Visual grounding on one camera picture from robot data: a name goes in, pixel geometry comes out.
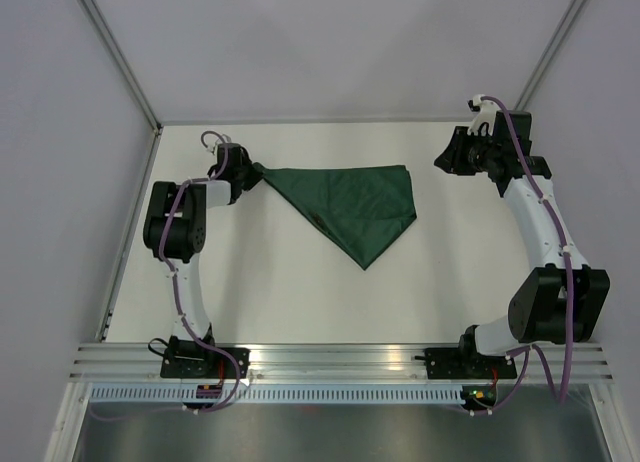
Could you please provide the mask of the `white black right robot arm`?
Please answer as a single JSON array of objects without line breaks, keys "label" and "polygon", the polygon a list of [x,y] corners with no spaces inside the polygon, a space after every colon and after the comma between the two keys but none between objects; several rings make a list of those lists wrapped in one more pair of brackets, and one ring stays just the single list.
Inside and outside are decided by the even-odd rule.
[{"label": "white black right robot arm", "polygon": [[473,110],[472,122],[455,128],[434,164],[452,175],[489,177],[517,223],[530,265],[506,315],[465,333],[474,342],[458,349],[456,363],[463,374],[478,377],[491,367],[493,356],[532,343],[589,341],[610,278],[590,265],[569,234],[550,167],[531,152],[530,113]]}]

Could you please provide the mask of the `dark green cloth napkin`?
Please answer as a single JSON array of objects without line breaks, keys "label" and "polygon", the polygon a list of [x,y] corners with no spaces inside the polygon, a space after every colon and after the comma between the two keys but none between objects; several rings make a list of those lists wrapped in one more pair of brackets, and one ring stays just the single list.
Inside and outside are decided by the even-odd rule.
[{"label": "dark green cloth napkin", "polygon": [[417,220],[404,165],[254,169],[316,230],[368,269]]}]

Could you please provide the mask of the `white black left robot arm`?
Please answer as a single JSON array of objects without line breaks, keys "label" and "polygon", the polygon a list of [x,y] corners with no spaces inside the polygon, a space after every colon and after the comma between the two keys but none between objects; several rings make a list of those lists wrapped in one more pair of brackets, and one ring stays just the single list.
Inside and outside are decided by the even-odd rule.
[{"label": "white black left robot arm", "polygon": [[215,153],[216,163],[205,177],[182,183],[155,182],[143,224],[145,247],[166,267],[175,310],[164,363],[183,362],[198,378],[212,375],[220,359],[237,362],[216,346],[204,307],[199,265],[207,237],[207,213],[233,205],[260,180],[242,145],[223,142]]}]

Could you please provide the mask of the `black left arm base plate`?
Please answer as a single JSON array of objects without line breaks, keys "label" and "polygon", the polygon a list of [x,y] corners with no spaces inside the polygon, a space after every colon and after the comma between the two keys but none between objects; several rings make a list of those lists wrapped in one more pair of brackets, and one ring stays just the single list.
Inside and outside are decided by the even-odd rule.
[{"label": "black left arm base plate", "polygon": [[210,351],[193,340],[175,336],[169,339],[161,363],[164,379],[236,379],[245,378],[250,366],[250,349],[222,347]]}]

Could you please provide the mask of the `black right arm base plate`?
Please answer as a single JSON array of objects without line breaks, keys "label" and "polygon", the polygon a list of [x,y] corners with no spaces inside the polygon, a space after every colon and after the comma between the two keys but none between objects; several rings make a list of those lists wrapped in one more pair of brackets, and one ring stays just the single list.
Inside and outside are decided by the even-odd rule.
[{"label": "black right arm base plate", "polygon": [[464,353],[457,347],[431,347],[415,360],[424,363],[429,380],[515,380],[517,369],[504,356]]}]

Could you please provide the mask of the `aluminium left side rail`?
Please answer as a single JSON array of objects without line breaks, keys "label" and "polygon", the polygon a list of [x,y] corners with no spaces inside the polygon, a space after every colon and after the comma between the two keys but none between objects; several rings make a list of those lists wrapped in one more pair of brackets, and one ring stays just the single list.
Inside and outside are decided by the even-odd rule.
[{"label": "aluminium left side rail", "polygon": [[153,128],[151,133],[152,138],[148,144],[140,172],[134,179],[132,199],[126,214],[124,232],[116,252],[116,258],[110,273],[101,307],[100,318],[94,335],[94,340],[99,343],[104,342],[107,338],[113,308],[116,304],[121,279],[126,267],[128,252],[134,237],[140,207],[154,165],[162,130],[162,125],[157,125]]}]

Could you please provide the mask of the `aluminium right frame post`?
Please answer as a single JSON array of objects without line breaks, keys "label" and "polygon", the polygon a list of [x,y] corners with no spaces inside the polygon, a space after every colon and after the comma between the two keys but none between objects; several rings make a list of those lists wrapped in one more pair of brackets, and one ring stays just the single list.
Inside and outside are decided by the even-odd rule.
[{"label": "aluminium right frame post", "polygon": [[570,0],[515,103],[515,109],[526,110],[555,60],[578,24],[590,0]]}]

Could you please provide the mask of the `aluminium frame post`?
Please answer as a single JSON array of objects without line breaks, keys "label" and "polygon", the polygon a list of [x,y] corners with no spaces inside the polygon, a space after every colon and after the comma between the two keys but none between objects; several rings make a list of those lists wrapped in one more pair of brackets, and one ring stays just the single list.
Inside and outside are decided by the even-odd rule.
[{"label": "aluminium frame post", "polygon": [[515,103],[515,109],[526,110],[555,60],[578,24],[590,0],[570,0]]},{"label": "aluminium frame post", "polygon": [[92,29],[96,33],[107,55],[113,62],[118,74],[124,82],[128,92],[136,106],[143,114],[152,132],[157,135],[162,129],[162,124],[146,97],[134,71],[117,42],[102,10],[96,0],[77,0],[85,13]]}]

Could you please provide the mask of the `aluminium right side rail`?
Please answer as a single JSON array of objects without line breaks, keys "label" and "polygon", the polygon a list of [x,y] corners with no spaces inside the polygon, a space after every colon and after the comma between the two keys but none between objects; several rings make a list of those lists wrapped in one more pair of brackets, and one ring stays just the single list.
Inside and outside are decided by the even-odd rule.
[{"label": "aluminium right side rail", "polygon": [[[581,297],[583,295],[582,288],[577,280],[573,283],[573,342],[581,342],[584,333],[583,323],[580,320],[580,311],[583,303]],[[564,288],[562,295],[559,296],[550,320],[550,340],[553,344],[562,345],[566,343],[566,308],[568,301],[568,290]]]}]

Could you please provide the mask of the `aluminium rail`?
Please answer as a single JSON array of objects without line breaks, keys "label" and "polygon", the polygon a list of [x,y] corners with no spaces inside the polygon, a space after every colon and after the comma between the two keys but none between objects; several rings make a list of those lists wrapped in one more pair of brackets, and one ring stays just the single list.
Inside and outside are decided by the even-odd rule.
[{"label": "aluminium rail", "polygon": [[[584,333],[583,323],[580,320],[580,311],[583,303],[581,297],[583,295],[582,288],[577,280],[573,283],[573,342],[581,342]],[[568,290],[564,288],[562,295],[559,296],[550,320],[550,340],[553,344],[562,345],[566,343],[566,308],[568,301]]]},{"label": "aluminium rail", "polygon": [[126,267],[128,252],[134,237],[140,207],[154,165],[162,130],[162,125],[157,125],[153,128],[151,133],[152,138],[148,144],[140,172],[134,179],[132,199],[126,214],[124,232],[116,252],[116,258],[110,273],[101,307],[100,318],[94,335],[94,340],[99,343],[104,342],[107,338],[113,308],[116,304],[121,279]]},{"label": "aluminium rail", "polygon": [[[249,344],[249,366],[243,382],[255,384],[397,384],[468,383],[493,381],[492,375],[461,379],[447,374],[429,379],[432,369],[423,360],[426,344]],[[564,349],[541,344],[556,389],[562,376]],[[523,383],[545,384],[543,365],[536,352],[529,355]],[[198,379],[162,378],[159,356],[142,343],[84,343],[73,355],[68,382],[170,383]],[[570,382],[613,383],[604,350],[595,343],[573,349]]]}]

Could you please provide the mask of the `aluminium left frame post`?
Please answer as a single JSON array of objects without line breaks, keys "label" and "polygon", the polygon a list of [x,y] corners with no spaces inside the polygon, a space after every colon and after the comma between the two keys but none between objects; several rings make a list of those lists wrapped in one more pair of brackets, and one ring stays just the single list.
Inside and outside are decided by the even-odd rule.
[{"label": "aluminium left frame post", "polygon": [[152,132],[157,135],[162,129],[162,124],[146,97],[134,71],[117,42],[102,10],[96,0],[77,0],[85,13],[92,29],[96,33],[107,55],[113,62],[118,74],[124,82],[128,92],[136,106],[143,114]]}]

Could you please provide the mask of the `aluminium front rail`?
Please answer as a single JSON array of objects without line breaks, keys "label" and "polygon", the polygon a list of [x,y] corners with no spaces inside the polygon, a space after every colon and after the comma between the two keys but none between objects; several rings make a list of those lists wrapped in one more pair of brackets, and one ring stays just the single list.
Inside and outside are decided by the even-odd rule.
[{"label": "aluminium front rail", "polygon": [[[447,374],[429,379],[432,369],[423,360],[426,344],[249,344],[249,366],[243,382],[255,384],[397,384],[468,383],[493,381],[492,375],[461,379]],[[541,344],[556,389],[562,376],[564,349]],[[523,383],[545,384],[543,365],[536,352],[529,355]],[[73,355],[68,382],[170,383],[198,379],[162,378],[159,356],[142,343],[84,343]],[[570,382],[613,383],[604,350],[595,343],[573,349]]]}]

